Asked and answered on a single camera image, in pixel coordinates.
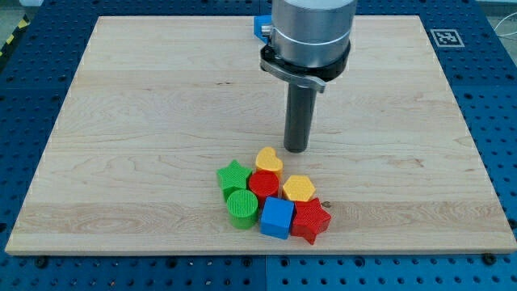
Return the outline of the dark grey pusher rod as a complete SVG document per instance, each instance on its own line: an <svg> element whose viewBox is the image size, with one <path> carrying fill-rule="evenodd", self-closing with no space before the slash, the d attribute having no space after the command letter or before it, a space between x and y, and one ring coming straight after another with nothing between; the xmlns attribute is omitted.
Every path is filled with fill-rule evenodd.
<svg viewBox="0 0 517 291"><path fill-rule="evenodd" d="M317 92L308 87L288 85L284 126L284 148L292 153L307 149Z"/></svg>

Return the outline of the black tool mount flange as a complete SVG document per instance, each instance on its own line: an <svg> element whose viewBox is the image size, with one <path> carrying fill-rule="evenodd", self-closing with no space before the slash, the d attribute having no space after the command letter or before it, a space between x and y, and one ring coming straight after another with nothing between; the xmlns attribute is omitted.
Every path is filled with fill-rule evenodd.
<svg viewBox="0 0 517 291"><path fill-rule="evenodd" d="M347 66L347 59L351 51L351 42L347 43L344 53L334 62L321 67L309 68L293 65L281 59L275 50L269 45L264 45L260 50L260 68L274 77L323 93L326 84L337 78Z"/></svg>

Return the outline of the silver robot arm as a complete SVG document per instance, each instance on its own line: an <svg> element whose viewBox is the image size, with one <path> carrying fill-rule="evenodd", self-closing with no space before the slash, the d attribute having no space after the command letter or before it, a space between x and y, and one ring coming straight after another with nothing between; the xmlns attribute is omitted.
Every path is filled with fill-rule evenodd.
<svg viewBox="0 0 517 291"><path fill-rule="evenodd" d="M284 148L307 149L317 94L346 68L356 0L278 0L261 27L260 68L288 84Z"/></svg>

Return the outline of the blue block behind arm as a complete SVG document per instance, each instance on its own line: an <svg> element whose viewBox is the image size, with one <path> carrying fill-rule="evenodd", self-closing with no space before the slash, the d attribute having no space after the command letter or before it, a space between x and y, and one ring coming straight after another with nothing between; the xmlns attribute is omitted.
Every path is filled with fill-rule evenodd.
<svg viewBox="0 0 517 291"><path fill-rule="evenodd" d="M264 44L268 38L263 35L263 27L271 24L271 15L257 15L254 17L254 35Z"/></svg>

